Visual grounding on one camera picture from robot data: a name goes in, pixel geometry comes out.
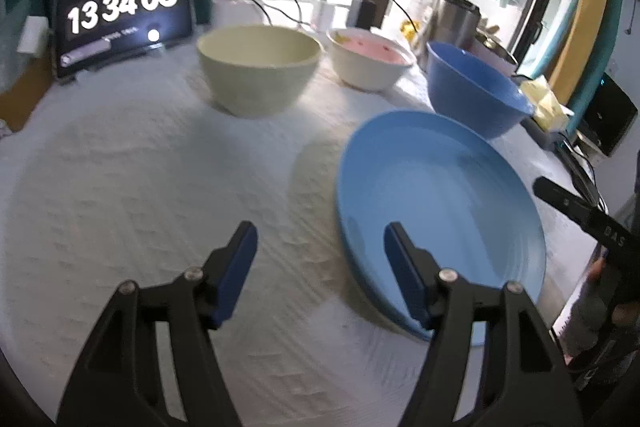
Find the person right hand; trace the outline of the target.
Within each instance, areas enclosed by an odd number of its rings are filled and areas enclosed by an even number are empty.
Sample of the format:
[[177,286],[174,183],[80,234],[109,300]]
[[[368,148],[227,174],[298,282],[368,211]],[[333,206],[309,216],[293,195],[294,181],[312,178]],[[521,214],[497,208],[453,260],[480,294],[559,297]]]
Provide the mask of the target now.
[[593,348],[600,330],[608,322],[621,329],[633,329],[639,324],[639,303],[620,303],[612,312],[608,311],[611,303],[601,289],[605,272],[606,263],[601,256],[591,263],[553,322],[552,331],[559,339],[566,363]]

